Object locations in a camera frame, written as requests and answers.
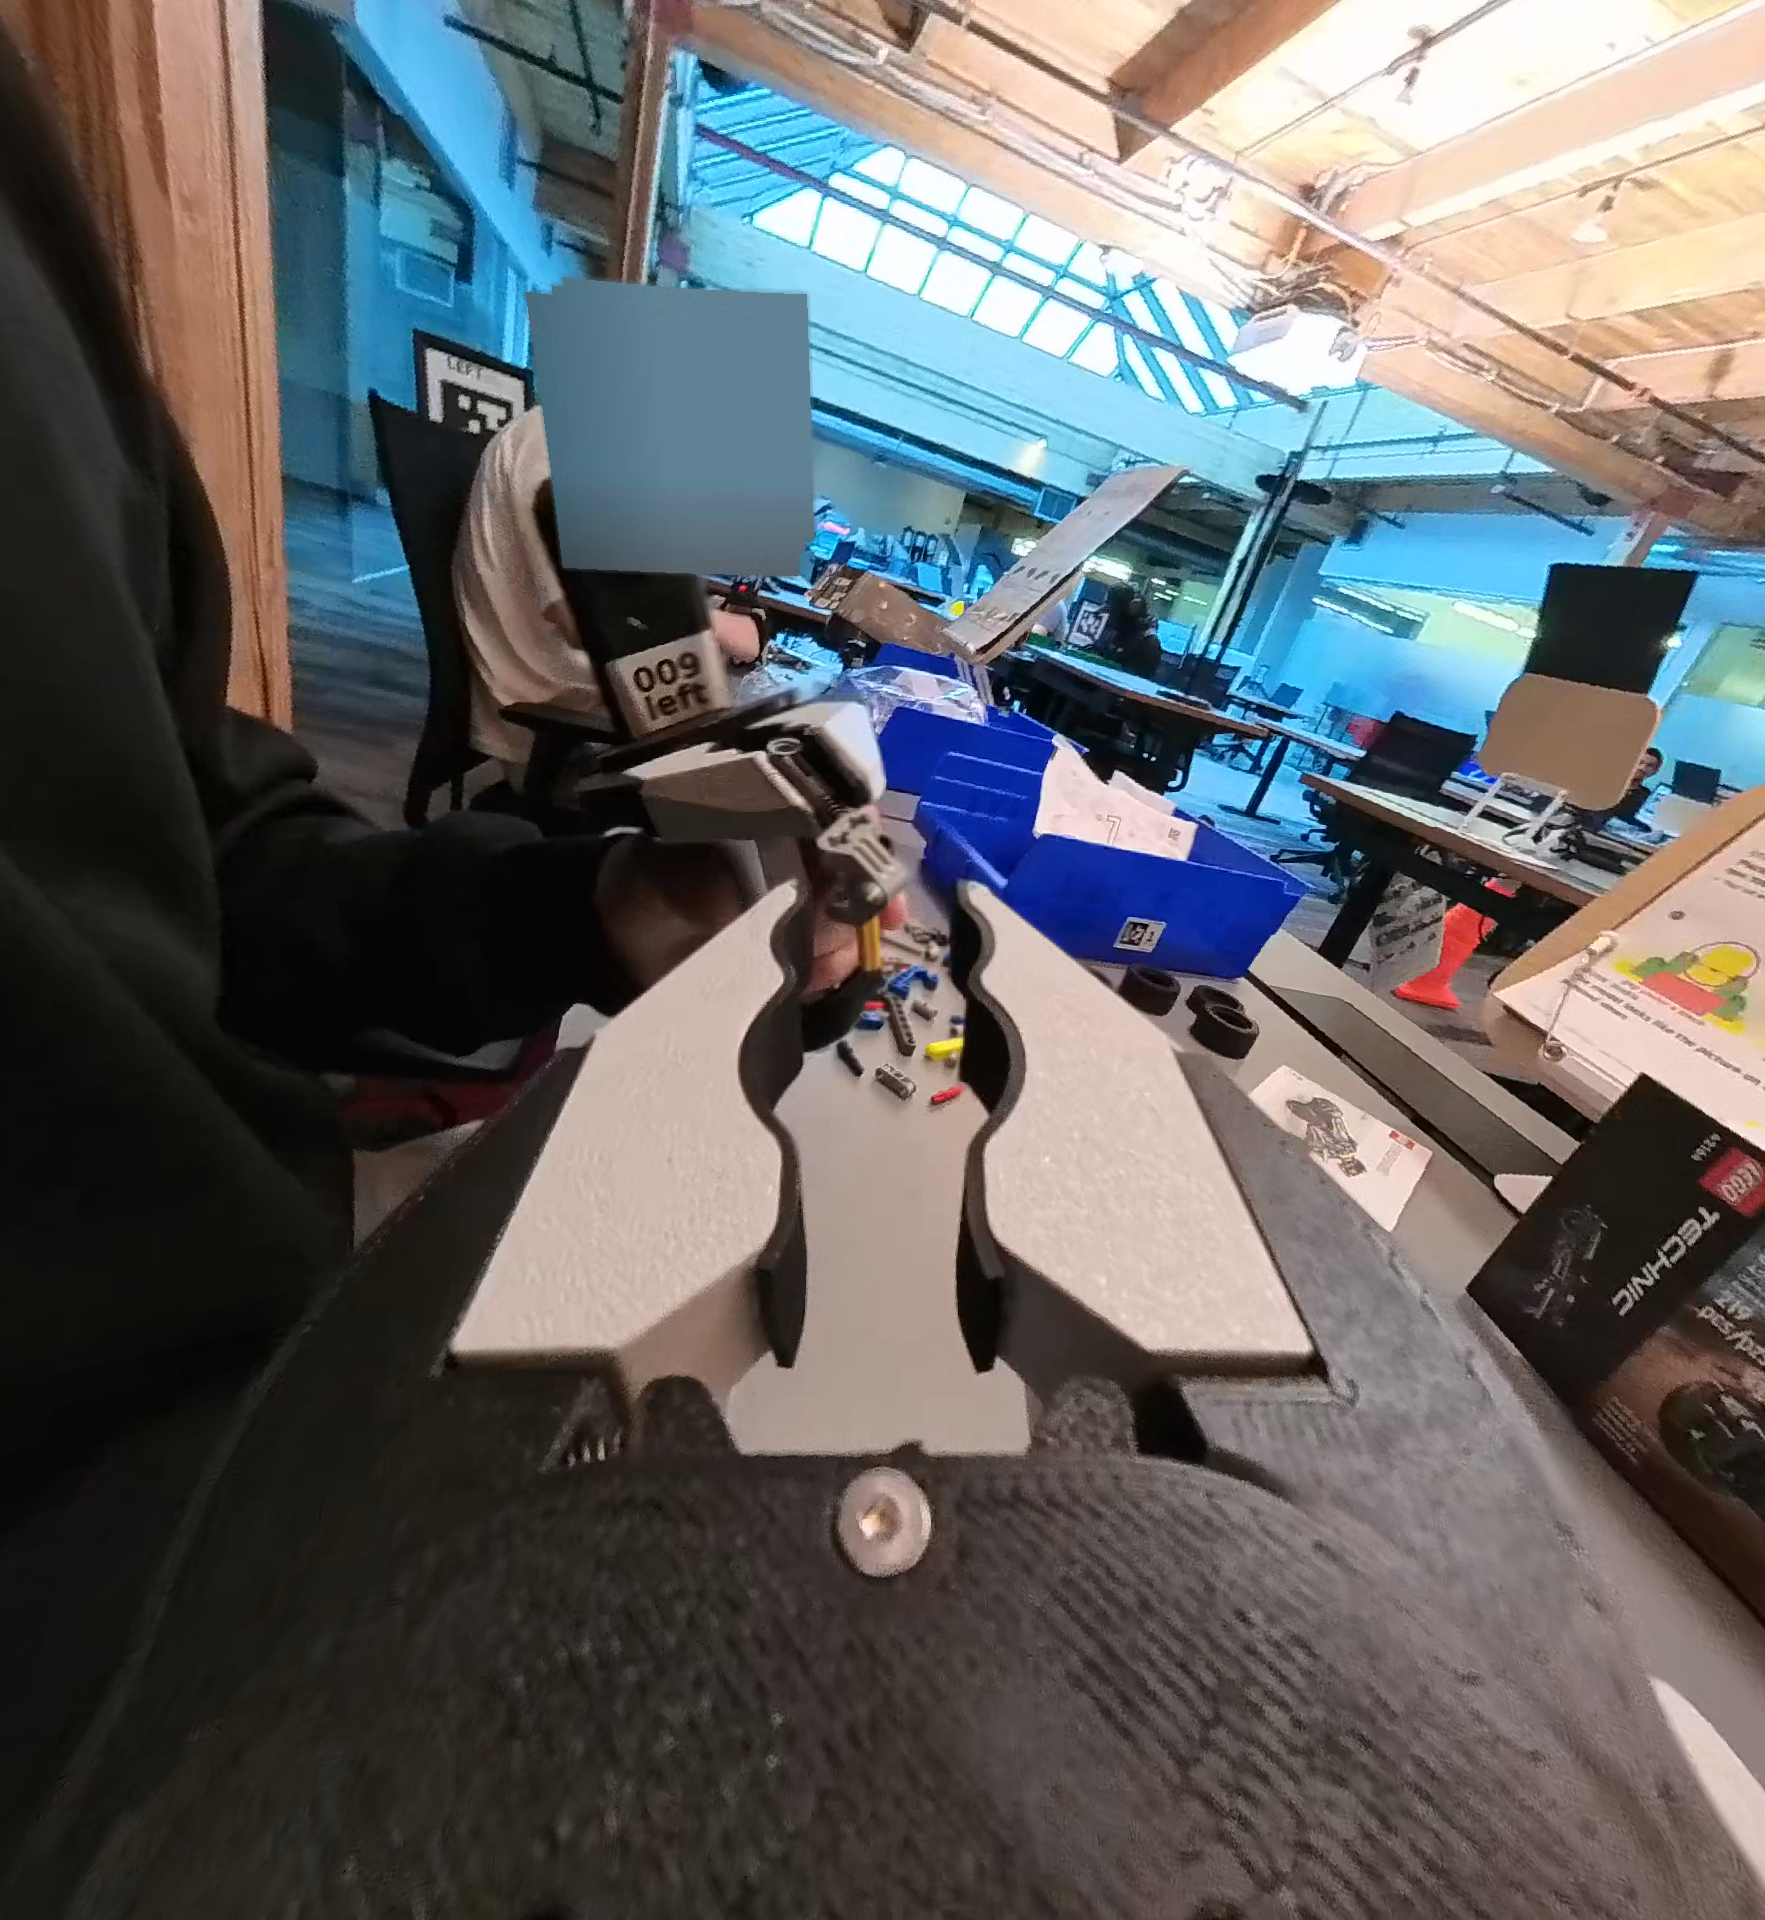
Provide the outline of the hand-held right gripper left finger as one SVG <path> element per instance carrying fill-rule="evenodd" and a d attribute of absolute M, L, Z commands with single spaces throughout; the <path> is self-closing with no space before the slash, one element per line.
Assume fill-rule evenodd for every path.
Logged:
<path fill-rule="evenodd" d="M 450 1344 L 483 1385 L 589 1384 L 623 1427 L 789 1369 L 807 1324 L 799 1147 L 808 906 L 792 878 L 588 1045 Z"/>

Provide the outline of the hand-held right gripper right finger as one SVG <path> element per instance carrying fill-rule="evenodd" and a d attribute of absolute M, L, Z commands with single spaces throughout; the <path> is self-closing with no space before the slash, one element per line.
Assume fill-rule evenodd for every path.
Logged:
<path fill-rule="evenodd" d="M 955 891 L 965 991 L 956 1317 L 975 1371 L 1295 1381 L 1318 1354 L 1178 1045 L 986 883 Z"/>

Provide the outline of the grey toy shock absorber assembly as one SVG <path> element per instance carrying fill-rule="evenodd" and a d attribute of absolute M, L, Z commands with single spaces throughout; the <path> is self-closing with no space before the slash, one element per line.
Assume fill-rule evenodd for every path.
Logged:
<path fill-rule="evenodd" d="M 859 928 L 898 925 L 905 861 L 893 851 L 881 798 L 859 813 L 820 819 L 814 841 L 797 841 L 807 882 L 810 961 L 799 989 L 799 1040 L 808 1055 L 830 1050 L 856 1012 Z"/>

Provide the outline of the person's left forearm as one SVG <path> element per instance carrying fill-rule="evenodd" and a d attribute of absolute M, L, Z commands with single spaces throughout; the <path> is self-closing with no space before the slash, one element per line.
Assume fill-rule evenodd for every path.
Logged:
<path fill-rule="evenodd" d="M 338 1069 L 366 1034 L 471 1055 L 637 997 L 606 920 L 616 836 L 502 813 L 377 829 L 294 735 L 230 708 L 195 778 L 235 1040 Z"/>

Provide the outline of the toy set box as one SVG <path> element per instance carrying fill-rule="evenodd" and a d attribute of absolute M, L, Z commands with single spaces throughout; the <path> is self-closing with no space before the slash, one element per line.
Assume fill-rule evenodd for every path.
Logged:
<path fill-rule="evenodd" d="M 1765 1624 L 1765 1147 L 1639 1076 L 1469 1292 Z"/>

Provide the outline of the plain blue bin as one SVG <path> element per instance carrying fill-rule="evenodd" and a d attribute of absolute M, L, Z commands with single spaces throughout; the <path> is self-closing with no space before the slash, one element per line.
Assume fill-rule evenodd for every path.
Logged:
<path fill-rule="evenodd" d="M 935 708 L 893 708 L 878 746 L 886 774 L 881 813 L 908 823 L 930 785 L 938 790 L 938 805 L 1034 798 L 1058 735 L 1021 714 L 989 711 L 970 721 Z"/>

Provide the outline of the clear plastic bag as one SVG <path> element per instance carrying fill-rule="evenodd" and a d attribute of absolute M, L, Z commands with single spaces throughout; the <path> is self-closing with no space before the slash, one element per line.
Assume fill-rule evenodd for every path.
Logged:
<path fill-rule="evenodd" d="M 859 708 L 876 738 L 902 714 L 965 725 L 989 719 L 989 705 L 970 680 L 883 661 L 841 672 L 828 686 L 827 700 Z"/>

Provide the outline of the black office chair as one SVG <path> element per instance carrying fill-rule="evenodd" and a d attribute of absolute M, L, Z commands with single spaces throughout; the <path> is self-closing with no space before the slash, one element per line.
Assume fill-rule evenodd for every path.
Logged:
<path fill-rule="evenodd" d="M 370 394 L 366 405 L 374 457 L 389 492 L 430 661 L 430 696 L 410 768 L 405 819 L 410 825 L 421 825 L 431 795 L 441 789 L 454 812 L 508 813 L 518 789 L 497 764 L 471 748 L 471 667 L 453 577 L 465 504 L 489 440 L 435 424 L 377 394 Z"/>

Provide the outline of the car picture leaflet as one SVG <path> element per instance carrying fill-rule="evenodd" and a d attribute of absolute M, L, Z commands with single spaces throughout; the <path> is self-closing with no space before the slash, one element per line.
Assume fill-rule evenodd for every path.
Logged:
<path fill-rule="evenodd" d="M 1399 1227 L 1431 1166 L 1429 1144 L 1295 1069 L 1272 1069 L 1250 1098 L 1378 1231 Z"/>

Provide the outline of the pile of loose toy bricks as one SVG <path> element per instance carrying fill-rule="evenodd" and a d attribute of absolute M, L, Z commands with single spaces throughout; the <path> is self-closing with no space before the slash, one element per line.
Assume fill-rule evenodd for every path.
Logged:
<path fill-rule="evenodd" d="M 962 1098 L 970 1016 L 955 987 L 946 937 L 918 925 L 859 928 L 848 980 L 856 1012 L 830 1055 L 843 1074 L 902 1104 L 943 1109 Z"/>

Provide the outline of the white paper sheet in bin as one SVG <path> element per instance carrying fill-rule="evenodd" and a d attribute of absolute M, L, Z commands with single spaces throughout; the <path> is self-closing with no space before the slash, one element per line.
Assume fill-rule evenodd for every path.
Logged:
<path fill-rule="evenodd" d="M 1188 861 L 1200 823 L 1123 774 L 1099 778 L 1074 743 L 1058 738 L 1043 768 L 1034 834 Z"/>

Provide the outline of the framed code sign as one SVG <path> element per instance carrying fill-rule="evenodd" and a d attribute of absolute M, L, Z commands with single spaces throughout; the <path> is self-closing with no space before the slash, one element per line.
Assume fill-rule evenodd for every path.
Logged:
<path fill-rule="evenodd" d="M 533 370 L 483 349 L 411 332 L 415 413 L 478 440 L 493 440 L 534 405 Z"/>

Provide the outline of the orange cone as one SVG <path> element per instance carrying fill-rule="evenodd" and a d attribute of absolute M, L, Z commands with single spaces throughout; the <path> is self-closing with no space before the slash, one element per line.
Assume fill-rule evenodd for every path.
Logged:
<path fill-rule="evenodd" d="M 1491 917 L 1476 915 L 1469 903 L 1452 903 L 1442 921 L 1437 965 L 1394 987 L 1392 995 L 1423 1009 L 1458 1012 L 1461 997 L 1457 995 L 1454 981 L 1491 931 Z"/>

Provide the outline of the brown background desk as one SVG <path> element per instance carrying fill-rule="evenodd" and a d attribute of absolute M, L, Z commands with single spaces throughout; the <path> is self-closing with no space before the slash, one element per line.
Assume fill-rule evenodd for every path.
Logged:
<path fill-rule="evenodd" d="M 1449 857 L 1472 872 L 1512 878 L 1522 888 L 1572 906 L 1604 896 L 1629 877 L 1591 861 L 1530 851 L 1496 823 L 1472 820 L 1464 812 L 1442 804 L 1383 789 L 1355 789 L 1350 780 L 1314 774 L 1300 778 L 1300 789 L 1325 800 L 1335 836 L 1349 836 L 1355 847 L 1383 841 L 1392 847 L 1388 858 Z"/>

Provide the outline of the beige and black panel stand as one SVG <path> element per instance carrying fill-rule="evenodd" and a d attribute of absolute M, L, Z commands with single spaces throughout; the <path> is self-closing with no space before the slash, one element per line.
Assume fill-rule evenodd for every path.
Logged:
<path fill-rule="evenodd" d="M 1585 812 L 1615 805 L 1654 741 L 1653 689 L 1694 588 L 1684 568 L 1554 564 L 1523 670 L 1491 711 L 1476 767 Z"/>

